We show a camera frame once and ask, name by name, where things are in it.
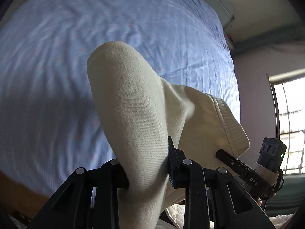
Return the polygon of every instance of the silver screw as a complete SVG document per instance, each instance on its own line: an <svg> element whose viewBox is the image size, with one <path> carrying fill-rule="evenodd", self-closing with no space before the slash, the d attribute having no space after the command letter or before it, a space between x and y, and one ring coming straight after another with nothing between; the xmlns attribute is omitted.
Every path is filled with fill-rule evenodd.
<svg viewBox="0 0 305 229"><path fill-rule="evenodd" d="M227 169L224 168L224 167L219 167L218 172L221 173L221 174L225 174L225 173L227 173Z"/></svg>
<svg viewBox="0 0 305 229"><path fill-rule="evenodd" d="M112 160L110 161L110 163L111 163L112 165L117 165L117 164L119 164L119 161L118 161L116 158L114 158L114 159L112 159Z"/></svg>
<svg viewBox="0 0 305 229"><path fill-rule="evenodd" d="M190 165L190 164L192 164L192 161L190 159L186 158L183 160L183 163L186 165Z"/></svg>
<svg viewBox="0 0 305 229"><path fill-rule="evenodd" d="M81 175L81 174L83 174L85 172L85 169L84 168L78 168L77 170L76 170L76 174L78 174L78 175Z"/></svg>

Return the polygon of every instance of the pink wall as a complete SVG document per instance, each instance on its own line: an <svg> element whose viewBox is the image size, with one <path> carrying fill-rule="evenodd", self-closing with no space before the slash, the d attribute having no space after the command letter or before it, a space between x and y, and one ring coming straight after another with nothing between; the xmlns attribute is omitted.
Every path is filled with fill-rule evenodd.
<svg viewBox="0 0 305 229"><path fill-rule="evenodd" d="M267 75L305 68L305 42L274 45L233 58L238 82L241 125L250 148L240 160L254 166L264 137L276 137L275 109Z"/></svg>

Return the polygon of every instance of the wall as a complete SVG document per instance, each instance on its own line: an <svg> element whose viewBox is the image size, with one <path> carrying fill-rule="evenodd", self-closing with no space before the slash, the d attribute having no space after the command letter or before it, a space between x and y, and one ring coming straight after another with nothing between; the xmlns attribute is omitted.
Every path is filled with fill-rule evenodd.
<svg viewBox="0 0 305 229"><path fill-rule="evenodd" d="M235 20L226 28L234 41L241 41L300 19L288 0L230 0Z"/></svg>
<svg viewBox="0 0 305 229"><path fill-rule="evenodd" d="M234 56L241 125L250 148L241 160L254 166L264 137L276 137L276 119L269 76L305 68L305 42L270 46Z"/></svg>

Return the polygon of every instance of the bed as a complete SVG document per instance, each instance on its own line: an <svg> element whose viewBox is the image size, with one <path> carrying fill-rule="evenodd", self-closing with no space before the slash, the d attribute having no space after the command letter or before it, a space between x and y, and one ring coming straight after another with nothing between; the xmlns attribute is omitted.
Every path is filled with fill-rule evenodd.
<svg viewBox="0 0 305 229"><path fill-rule="evenodd" d="M74 169L114 157L86 66L95 48L114 40L166 81L222 98L240 120L223 27L203 0L28 0L0 31L2 190L14 196L10 187L20 183L39 207Z"/></svg>

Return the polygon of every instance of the brown wooden surface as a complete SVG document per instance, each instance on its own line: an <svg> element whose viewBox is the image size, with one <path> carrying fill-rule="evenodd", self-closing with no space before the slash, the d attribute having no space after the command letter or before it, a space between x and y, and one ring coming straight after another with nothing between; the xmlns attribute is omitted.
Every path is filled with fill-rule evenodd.
<svg viewBox="0 0 305 229"><path fill-rule="evenodd" d="M0 171L0 202L9 214L21 213L33 219L48 198L18 184Z"/></svg>

